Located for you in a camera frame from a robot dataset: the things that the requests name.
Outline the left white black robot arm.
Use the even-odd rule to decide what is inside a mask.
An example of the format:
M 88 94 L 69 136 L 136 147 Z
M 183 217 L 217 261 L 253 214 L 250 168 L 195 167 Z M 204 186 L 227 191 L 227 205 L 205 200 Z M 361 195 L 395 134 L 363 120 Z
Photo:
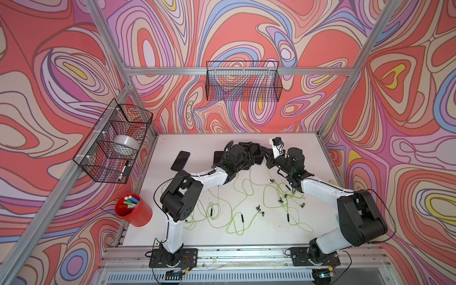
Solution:
M 188 173 L 181 169 L 170 180 L 160 197 L 161 210 L 167 218 L 166 238 L 162 248 L 170 254 L 183 247 L 184 221 L 192 214 L 202 192 L 228 184 L 240 171 L 247 171 L 263 160 L 258 143 L 230 141 L 216 156 L 209 171 Z

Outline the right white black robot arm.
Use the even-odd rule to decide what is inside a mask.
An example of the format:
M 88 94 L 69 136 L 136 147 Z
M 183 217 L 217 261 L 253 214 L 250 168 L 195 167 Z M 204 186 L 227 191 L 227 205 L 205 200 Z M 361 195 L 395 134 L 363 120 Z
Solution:
M 337 210 L 338 228 L 309 242 L 308 256 L 312 260 L 359 247 L 388 232 L 387 223 L 367 190 L 351 191 L 315 178 L 305 169 L 300 148 L 292 147 L 286 154 L 276 147 L 263 147 L 262 151 L 267 167 L 276 167 L 292 190 L 318 198 Z

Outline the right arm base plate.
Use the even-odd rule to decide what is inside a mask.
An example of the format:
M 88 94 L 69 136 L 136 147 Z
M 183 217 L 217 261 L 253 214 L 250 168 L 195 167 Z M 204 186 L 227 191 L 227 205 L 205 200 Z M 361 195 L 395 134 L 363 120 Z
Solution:
M 337 267 L 341 264 L 336 252 L 323 254 L 314 247 L 291 247 L 285 250 L 295 267 Z

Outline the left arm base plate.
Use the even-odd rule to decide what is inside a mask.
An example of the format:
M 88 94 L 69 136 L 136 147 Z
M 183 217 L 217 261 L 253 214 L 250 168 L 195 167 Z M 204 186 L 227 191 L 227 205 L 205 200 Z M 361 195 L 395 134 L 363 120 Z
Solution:
M 174 254 L 170 254 L 165 249 L 153 249 L 149 267 L 191 269 L 197 266 L 197 258 L 197 248 L 178 249 Z

